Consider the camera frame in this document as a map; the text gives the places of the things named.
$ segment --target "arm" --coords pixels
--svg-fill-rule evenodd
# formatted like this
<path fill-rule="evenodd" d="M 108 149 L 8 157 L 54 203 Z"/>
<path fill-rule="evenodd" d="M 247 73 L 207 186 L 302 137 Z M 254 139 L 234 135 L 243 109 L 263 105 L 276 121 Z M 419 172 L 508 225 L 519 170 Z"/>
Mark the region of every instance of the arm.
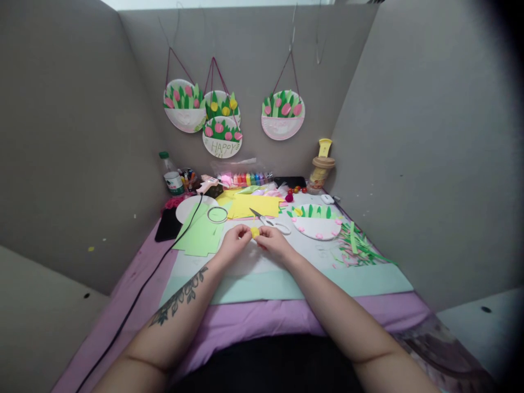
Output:
<path fill-rule="evenodd" d="M 261 227 L 255 241 L 293 275 L 322 327 L 353 363 L 367 392 L 438 392 L 411 356 L 378 322 L 296 252 L 280 231 Z"/>
<path fill-rule="evenodd" d="M 251 240 L 246 225 L 230 229 L 218 253 L 138 332 L 93 392 L 161 392 L 182 359 L 224 271 Z"/>

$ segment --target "pink fabric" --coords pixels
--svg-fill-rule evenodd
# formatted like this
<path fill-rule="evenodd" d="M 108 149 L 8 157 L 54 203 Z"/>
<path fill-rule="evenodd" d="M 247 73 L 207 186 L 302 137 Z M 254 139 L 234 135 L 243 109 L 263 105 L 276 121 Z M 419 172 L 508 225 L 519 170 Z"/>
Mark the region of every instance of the pink fabric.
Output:
<path fill-rule="evenodd" d="M 172 241 L 154 241 L 157 227 L 158 223 L 113 290 L 111 301 L 55 384 L 53 392 L 74 392 L 111 342 L 140 287 L 172 244 Z M 178 251 L 172 250 L 165 257 L 142 292 L 120 337 L 86 382 L 82 392 L 90 392 L 93 389 L 120 352 L 158 309 L 177 253 Z M 431 314 L 414 292 L 364 296 L 356 300 L 389 332 L 412 328 Z M 181 378 L 196 370 L 213 353 L 234 343 L 257 337 L 294 333 L 324 335 L 323 329 L 304 300 L 210 306 L 175 378 Z"/>

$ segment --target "forearm tattoo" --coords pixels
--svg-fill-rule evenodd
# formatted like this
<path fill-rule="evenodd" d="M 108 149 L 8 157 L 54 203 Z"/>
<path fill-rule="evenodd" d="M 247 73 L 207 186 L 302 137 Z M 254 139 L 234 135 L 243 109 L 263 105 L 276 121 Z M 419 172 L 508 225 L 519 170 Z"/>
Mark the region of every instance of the forearm tattoo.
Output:
<path fill-rule="evenodd" d="M 168 319 L 168 312 L 171 309 L 171 317 L 175 316 L 176 311 L 178 310 L 178 305 L 184 303 L 184 299 L 187 299 L 187 304 L 191 302 L 191 299 L 196 297 L 195 291 L 193 288 L 198 287 L 199 282 L 204 281 L 204 272 L 207 270 L 207 267 L 204 266 L 199 270 L 197 274 L 193 276 L 187 283 L 184 284 L 175 294 L 166 302 L 164 305 L 153 315 L 153 320 L 151 321 L 150 327 L 154 324 L 162 324 Z"/>

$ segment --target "red string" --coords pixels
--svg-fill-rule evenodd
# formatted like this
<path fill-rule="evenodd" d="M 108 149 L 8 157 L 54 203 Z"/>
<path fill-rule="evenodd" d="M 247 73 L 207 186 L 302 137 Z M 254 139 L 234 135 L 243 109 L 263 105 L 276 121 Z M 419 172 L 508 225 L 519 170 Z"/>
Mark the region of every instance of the red string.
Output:
<path fill-rule="evenodd" d="M 175 55 L 175 58 L 178 60 L 178 62 L 180 63 L 180 65 L 182 66 L 182 69 L 184 70 L 184 72 L 186 73 L 187 77 L 189 78 L 189 80 L 191 81 L 191 83 L 194 85 L 195 83 L 193 82 L 193 79 L 191 79 L 191 76 L 189 74 L 189 72 L 187 72 L 187 69 L 186 67 L 184 67 L 184 65 L 182 64 L 182 62 L 180 61 L 180 59 L 178 58 L 178 56 L 176 55 L 175 51 L 169 47 L 169 50 L 168 50 L 168 70 L 167 72 L 165 73 L 165 89 L 167 91 L 168 89 L 168 77 L 169 77 L 169 60 L 171 59 L 171 52 L 173 52 L 173 55 Z"/>
<path fill-rule="evenodd" d="M 220 68 L 218 67 L 217 60 L 213 56 L 211 59 L 211 65 L 210 65 L 210 71 L 211 71 L 211 90 L 213 91 L 213 72 L 215 67 L 217 68 L 218 75 L 220 76 L 220 80 L 222 82 L 222 86 L 224 87 L 225 94 L 231 98 L 231 94 L 229 94 L 228 87 L 225 85 L 224 78 L 222 78 L 222 73 L 220 72 Z M 207 92 L 207 82 L 209 81 L 209 72 L 207 72 L 207 80 L 206 80 L 206 87 L 204 88 L 204 94 Z M 233 120 L 235 121 L 236 126 L 239 128 L 239 124 L 236 122 L 236 116 L 233 114 Z"/>
<path fill-rule="evenodd" d="M 293 74 L 295 74 L 296 92 L 300 97 L 299 81 L 296 78 L 295 60 L 293 59 L 293 51 L 290 51 L 290 53 L 288 54 L 288 58 L 285 60 L 284 66 L 282 67 L 282 71 L 280 71 L 280 76 L 278 77 L 277 84 L 275 85 L 275 88 L 273 89 L 271 96 L 273 96 L 273 94 L 275 93 L 275 90 L 277 89 L 278 83 L 280 82 L 280 78 L 282 77 L 282 74 L 284 73 L 285 66 L 288 64 L 289 57 L 291 57 L 291 63 L 293 64 Z"/>

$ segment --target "black cable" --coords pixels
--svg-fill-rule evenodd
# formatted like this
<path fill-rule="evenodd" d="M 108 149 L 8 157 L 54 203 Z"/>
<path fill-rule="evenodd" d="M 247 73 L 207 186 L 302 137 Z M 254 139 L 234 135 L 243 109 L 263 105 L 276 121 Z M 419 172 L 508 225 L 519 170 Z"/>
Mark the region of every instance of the black cable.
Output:
<path fill-rule="evenodd" d="M 120 327 L 118 328 L 118 330 L 116 331 L 116 334 L 115 336 L 113 337 L 113 340 L 111 340 L 111 343 L 109 344 L 109 346 L 106 348 L 106 350 L 104 351 L 104 353 L 102 354 L 102 356 L 97 360 L 97 362 L 94 364 L 94 366 L 91 368 L 91 370 L 88 372 L 88 374 L 86 375 L 86 377 L 84 378 L 84 380 L 82 381 L 82 383 L 80 384 L 80 386 L 78 387 L 78 389 L 76 390 L 76 393 L 79 393 L 80 389 L 82 389 L 82 387 L 84 386 L 85 382 L 89 379 L 89 377 L 91 376 L 91 374 L 93 373 L 93 371 L 97 368 L 97 366 L 100 364 L 100 362 L 102 361 L 102 359 L 108 354 L 109 350 L 111 349 L 111 347 L 113 346 L 113 344 L 116 342 L 116 339 L 118 338 L 118 336 L 120 335 L 120 333 L 122 332 L 122 329 L 124 328 L 124 325 L 126 324 L 127 322 L 127 319 L 129 318 L 129 316 L 131 315 L 131 312 L 133 311 L 133 308 L 135 308 L 135 305 L 136 305 L 136 302 L 138 301 L 138 298 L 140 297 L 140 295 L 142 294 L 142 291 L 144 290 L 144 287 L 147 285 L 147 283 L 149 282 L 149 280 L 151 279 L 151 277 L 153 277 L 153 275 L 157 272 L 158 268 L 160 267 L 160 264 L 162 263 L 162 261 L 164 260 L 165 256 L 168 254 L 168 252 L 170 252 L 173 248 L 173 246 L 175 244 L 177 244 L 177 242 L 182 239 L 182 237 L 186 234 L 187 230 L 189 229 L 189 227 L 191 227 L 191 223 L 193 222 L 193 218 L 195 218 L 195 214 L 197 213 L 197 210 L 198 208 L 200 207 L 200 204 L 202 203 L 202 199 L 203 199 L 204 195 L 203 194 L 200 194 L 200 200 L 198 201 L 198 206 L 196 207 L 195 209 L 195 212 L 193 213 L 193 216 L 191 217 L 191 220 L 189 221 L 189 225 L 187 226 L 186 230 L 182 233 L 182 235 L 180 235 L 180 237 L 175 240 L 175 242 L 171 245 L 171 247 L 168 248 L 168 250 L 164 253 L 164 256 L 161 258 L 160 262 L 158 263 L 157 267 L 154 268 L 153 272 L 151 273 L 151 275 L 149 276 L 149 278 L 146 280 L 146 282 L 142 285 L 142 287 L 140 288 L 140 290 L 138 291 L 138 295 L 136 295 L 135 297 L 135 300 L 133 301 L 133 304 L 131 305 L 131 308 L 129 309 L 129 311 L 127 312 L 126 314 L 126 317 L 124 318 L 124 320 L 122 321 L 122 323 L 120 324 Z"/>

